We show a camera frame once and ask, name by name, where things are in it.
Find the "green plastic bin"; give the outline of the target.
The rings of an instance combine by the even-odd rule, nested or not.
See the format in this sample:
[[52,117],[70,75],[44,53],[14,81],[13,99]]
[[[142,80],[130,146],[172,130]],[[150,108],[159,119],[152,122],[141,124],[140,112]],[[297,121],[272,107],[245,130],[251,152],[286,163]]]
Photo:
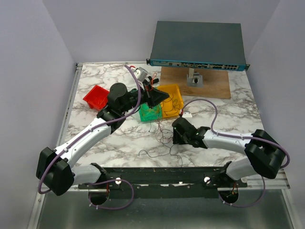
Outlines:
[[157,105],[153,108],[149,108],[147,104],[142,104],[140,106],[139,115],[142,122],[162,119],[162,107]]

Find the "yellow plastic bin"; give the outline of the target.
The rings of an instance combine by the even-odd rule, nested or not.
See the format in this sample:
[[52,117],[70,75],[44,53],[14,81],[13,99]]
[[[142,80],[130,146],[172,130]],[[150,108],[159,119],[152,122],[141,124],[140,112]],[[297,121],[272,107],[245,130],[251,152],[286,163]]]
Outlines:
[[178,116],[183,108],[183,99],[178,84],[160,85],[158,89],[169,94],[169,98],[161,103],[163,118]]

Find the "red plastic bin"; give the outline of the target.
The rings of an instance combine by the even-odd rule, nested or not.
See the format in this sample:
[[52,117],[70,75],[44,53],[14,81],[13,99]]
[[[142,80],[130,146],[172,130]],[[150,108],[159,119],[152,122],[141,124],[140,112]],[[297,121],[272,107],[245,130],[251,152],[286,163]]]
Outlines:
[[108,102],[109,91],[95,85],[83,98],[91,109],[101,110]]

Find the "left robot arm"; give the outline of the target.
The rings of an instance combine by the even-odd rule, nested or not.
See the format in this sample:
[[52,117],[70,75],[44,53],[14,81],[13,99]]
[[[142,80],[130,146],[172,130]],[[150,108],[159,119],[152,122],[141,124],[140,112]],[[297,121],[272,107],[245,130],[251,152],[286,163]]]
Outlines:
[[154,108],[169,98],[149,83],[137,85],[134,91],[128,91],[123,83],[115,83],[108,93],[108,102],[96,118],[70,141],[51,149],[44,148],[40,152],[36,170],[39,179],[38,192],[45,185],[57,196],[64,194],[76,183],[77,175],[72,171],[76,162],[96,143],[114,133],[126,120],[136,112],[142,104]]

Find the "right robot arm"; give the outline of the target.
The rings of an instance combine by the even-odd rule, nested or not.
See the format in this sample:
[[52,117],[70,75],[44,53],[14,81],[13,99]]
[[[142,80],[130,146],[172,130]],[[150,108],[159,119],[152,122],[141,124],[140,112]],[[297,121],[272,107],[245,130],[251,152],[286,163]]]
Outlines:
[[243,177],[255,174],[274,179],[286,156],[280,145],[261,129],[252,134],[228,134],[216,132],[205,126],[196,128],[183,117],[176,119],[172,127],[175,145],[224,149],[246,156],[239,161],[226,163],[224,172],[219,175],[219,181],[225,187],[230,187]]

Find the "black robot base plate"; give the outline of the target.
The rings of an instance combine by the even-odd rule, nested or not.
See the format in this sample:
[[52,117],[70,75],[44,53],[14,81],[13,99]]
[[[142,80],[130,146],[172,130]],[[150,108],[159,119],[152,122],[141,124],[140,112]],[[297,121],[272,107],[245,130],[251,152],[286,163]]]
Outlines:
[[142,198],[218,198],[226,193],[235,199],[247,187],[245,180],[234,181],[225,167],[101,167],[95,182],[81,183],[94,202],[110,199]]

